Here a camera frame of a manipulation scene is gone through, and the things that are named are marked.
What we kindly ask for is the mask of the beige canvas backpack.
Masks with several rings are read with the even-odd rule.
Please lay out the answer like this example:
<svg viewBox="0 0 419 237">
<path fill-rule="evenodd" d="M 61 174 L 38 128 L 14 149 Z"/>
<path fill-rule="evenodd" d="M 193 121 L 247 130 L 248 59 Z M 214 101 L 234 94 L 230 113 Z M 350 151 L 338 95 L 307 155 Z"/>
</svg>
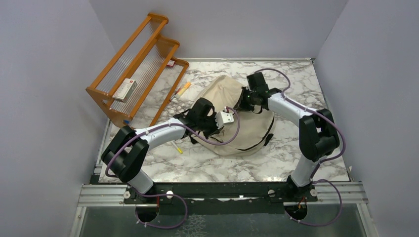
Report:
<svg viewBox="0 0 419 237">
<path fill-rule="evenodd" d="M 197 97 L 211 101 L 215 110 L 219 112 L 226 106 L 231 108 L 235 106 L 240 98 L 243 86 L 243 84 L 229 76 L 219 76 L 203 89 Z M 256 153 L 269 143 L 273 137 L 276 125 L 275 115 L 267 110 L 262 111 L 260 114 L 257 112 L 238 111 L 238 115 L 240 129 L 232 142 L 223 146 L 215 146 L 196 138 L 194 135 L 192 139 L 223 157 L 243 157 Z"/>
</svg>

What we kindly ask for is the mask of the orange yellow highlighter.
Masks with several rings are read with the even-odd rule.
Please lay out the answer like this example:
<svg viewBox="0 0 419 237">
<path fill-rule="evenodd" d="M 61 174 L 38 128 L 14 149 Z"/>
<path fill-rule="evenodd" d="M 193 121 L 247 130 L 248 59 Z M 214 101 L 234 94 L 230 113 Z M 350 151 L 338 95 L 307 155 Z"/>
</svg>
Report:
<svg viewBox="0 0 419 237">
<path fill-rule="evenodd" d="M 179 91 L 178 93 L 175 95 L 176 98 L 180 98 L 185 92 L 186 90 L 191 86 L 190 82 L 187 82 Z"/>
</svg>

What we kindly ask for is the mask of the red clear pen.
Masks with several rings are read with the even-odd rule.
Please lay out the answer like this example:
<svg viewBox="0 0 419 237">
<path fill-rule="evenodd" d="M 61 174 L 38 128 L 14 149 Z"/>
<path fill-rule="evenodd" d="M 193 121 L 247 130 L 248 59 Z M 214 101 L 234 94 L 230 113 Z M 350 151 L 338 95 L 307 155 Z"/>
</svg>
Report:
<svg viewBox="0 0 419 237">
<path fill-rule="evenodd" d="M 171 97 L 170 97 L 170 99 L 169 99 L 169 103 L 176 97 L 176 95 L 179 93 L 179 90 L 178 91 L 176 91 Z"/>
</svg>

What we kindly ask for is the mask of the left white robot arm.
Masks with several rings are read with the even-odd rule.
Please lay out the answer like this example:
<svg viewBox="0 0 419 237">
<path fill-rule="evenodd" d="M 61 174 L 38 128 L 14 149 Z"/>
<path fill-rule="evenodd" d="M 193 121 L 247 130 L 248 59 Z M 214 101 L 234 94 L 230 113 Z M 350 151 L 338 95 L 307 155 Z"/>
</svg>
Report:
<svg viewBox="0 0 419 237">
<path fill-rule="evenodd" d="M 147 153 L 152 149 L 195 135 L 208 142 L 228 123 L 233 122 L 230 109 L 216 112 L 209 100 L 199 98 L 192 108 L 169 120 L 147 128 L 122 127 L 101 156 L 105 175 L 118 178 L 137 189 L 137 197 L 145 203 L 155 198 L 154 181 L 142 170 Z"/>
</svg>

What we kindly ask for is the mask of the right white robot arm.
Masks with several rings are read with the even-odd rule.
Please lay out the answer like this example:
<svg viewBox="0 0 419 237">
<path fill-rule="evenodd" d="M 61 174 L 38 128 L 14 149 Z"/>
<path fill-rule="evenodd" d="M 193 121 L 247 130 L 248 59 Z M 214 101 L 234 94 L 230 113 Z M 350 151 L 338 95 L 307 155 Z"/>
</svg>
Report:
<svg viewBox="0 0 419 237">
<path fill-rule="evenodd" d="M 338 130 L 331 112 L 315 110 L 287 97 L 284 90 L 269 88 L 261 70 L 247 76 L 248 85 L 242 88 L 235 105 L 239 111 L 254 111 L 256 106 L 291 121 L 299 129 L 299 148 L 302 157 L 288 176 L 284 194 L 297 201 L 310 189 L 314 174 L 321 162 L 340 146 Z"/>
</svg>

